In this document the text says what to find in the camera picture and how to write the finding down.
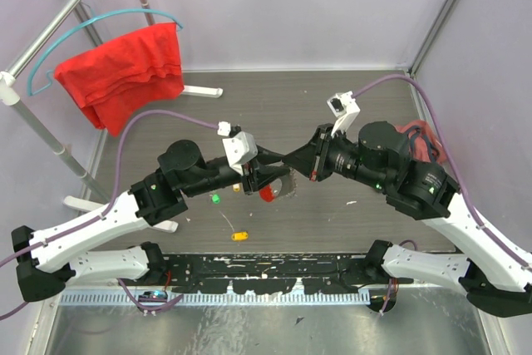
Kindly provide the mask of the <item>metal key holder red handle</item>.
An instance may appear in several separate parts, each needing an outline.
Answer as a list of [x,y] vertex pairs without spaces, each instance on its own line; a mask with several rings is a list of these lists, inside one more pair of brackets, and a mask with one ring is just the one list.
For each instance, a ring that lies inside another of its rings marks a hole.
[[297,183],[292,169],[283,176],[275,178],[271,183],[266,184],[259,190],[259,197],[268,203],[294,196]]

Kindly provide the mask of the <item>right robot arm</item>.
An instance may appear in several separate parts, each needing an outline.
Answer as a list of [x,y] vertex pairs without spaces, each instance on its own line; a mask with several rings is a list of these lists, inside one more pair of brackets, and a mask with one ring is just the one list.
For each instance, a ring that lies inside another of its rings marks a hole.
[[428,254],[377,240],[363,260],[373,283],[415,279],[456,291],[500,318],[531,312],[531,255],[474,209],[444,168],[412,157],[408,137],[385,121],[366,124],[352,143],[320,125],[310,141],[283,158],[311,181],[332,174],[382,193],[395,211],[420,220],[450,240],[455,254]]

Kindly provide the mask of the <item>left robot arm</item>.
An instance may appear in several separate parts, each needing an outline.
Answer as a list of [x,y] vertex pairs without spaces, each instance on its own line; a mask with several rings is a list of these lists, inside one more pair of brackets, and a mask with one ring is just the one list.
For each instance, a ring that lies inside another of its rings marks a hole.
[[[231,139],[229,154],[206,161],[193,141],[176,141],[159,156],[154,173],[107,205],[49,229],[21,226],[13,230],[17,284],[23,300],[31,303],[53,297],[83,278],[161,283],[168,266],[157,244],[143,243],[117,252],[93,249],[184,213],[187,197],[237,183],[251,195],[290,174],[281,163],[282,156],[263,147],[245,152]],[[230,156],[245,162],[232,167]]]

